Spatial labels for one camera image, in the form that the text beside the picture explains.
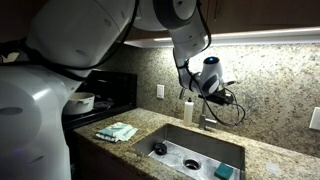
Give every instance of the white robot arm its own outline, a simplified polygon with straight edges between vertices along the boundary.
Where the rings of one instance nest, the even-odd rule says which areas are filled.
[[[17,62],[0,66],[0,179],[71,178],[62,109],[136,12],[136,27],[169,30],[180,84],[198,94],[215,91],[222,76],[217,59],[205,60],[201,74],[186,68],[206,46],[196,4],[141,0],[137,11],[132,0],[50,0],[33,19]]]

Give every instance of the wall outlet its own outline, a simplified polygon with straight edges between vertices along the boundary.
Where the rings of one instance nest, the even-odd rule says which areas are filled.
[[[164,85],[157,85],[157,98],[164,98]]]
[[[320,107],[314,108],[309,128],[320,130]]]

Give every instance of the pot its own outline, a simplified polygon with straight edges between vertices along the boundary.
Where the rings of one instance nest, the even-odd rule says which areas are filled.
[[[94,94],[85,92],[74,93],[63,108],[64,115],[84,114],[93,109]]]

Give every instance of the sink basin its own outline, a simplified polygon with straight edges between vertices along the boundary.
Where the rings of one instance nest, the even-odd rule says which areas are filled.
[[[166,152],[158,155],[156,144],[165,146]],[[194,179],[219,180],[214,171],[220,163],[233,169],[230,180],[245,179],[244,147],[171,124],[140,140],[134,148]]]

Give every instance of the dish towel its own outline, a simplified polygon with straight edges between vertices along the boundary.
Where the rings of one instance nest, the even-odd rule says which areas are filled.
[[[118,142],[119,140],[128,141],[137,130],[137,128],[132,127],[130,124],[117,122],[98,131],[96,137],[111,142]]]

